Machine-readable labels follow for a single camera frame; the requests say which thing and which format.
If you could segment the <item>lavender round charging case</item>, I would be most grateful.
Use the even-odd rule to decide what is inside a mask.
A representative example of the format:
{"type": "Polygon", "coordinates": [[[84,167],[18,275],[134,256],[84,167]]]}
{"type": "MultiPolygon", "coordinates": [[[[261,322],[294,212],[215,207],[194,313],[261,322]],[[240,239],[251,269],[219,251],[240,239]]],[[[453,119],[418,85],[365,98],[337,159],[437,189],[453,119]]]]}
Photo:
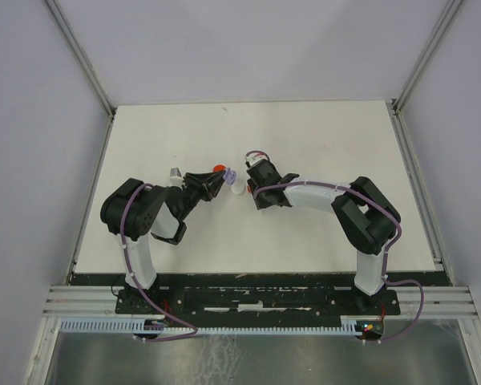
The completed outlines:
{"type": "Polygon", "coordinates": [[[231,168],[226,168],[224,170],[223,179],[227,185],[233,185],[236,181],[236,176],[237,176],[237,173],[235,170],[231,168]]]}

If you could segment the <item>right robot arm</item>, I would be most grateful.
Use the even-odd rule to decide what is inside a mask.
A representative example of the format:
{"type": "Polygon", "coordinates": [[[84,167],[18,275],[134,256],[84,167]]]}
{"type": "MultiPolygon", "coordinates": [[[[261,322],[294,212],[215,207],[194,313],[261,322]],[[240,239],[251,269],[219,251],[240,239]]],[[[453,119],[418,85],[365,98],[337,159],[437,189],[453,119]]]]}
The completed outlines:
{"type": "Polygon", "coordinates": [[[374,182],[365,176],[349,184],[300,180],[296,173],[282,176],[260,151],[248,152],[245,165],[257,209],[304,207],[332,213],[338,219],[357,252],[353,307],[363,314],[378,308],[389,285],[389,250],[402,236],[402,227],[400,214],[374,182]]]}

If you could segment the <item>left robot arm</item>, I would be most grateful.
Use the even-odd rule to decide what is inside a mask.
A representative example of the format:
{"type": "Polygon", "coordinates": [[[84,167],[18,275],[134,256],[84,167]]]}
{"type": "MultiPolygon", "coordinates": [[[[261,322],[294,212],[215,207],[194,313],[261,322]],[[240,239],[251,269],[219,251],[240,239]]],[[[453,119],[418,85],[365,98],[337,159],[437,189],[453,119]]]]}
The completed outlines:
{"type": "Polygon", "coordinates": [[[167,186],[129,178],[103,202],[100,220],[123,251],[124,292],[143,312],[154,312],[161,303],[149,239],[178,245],[187,230],[185,219],[201,201],[217,197],[227,171],[181,174],[173,168],[167,186]]]}

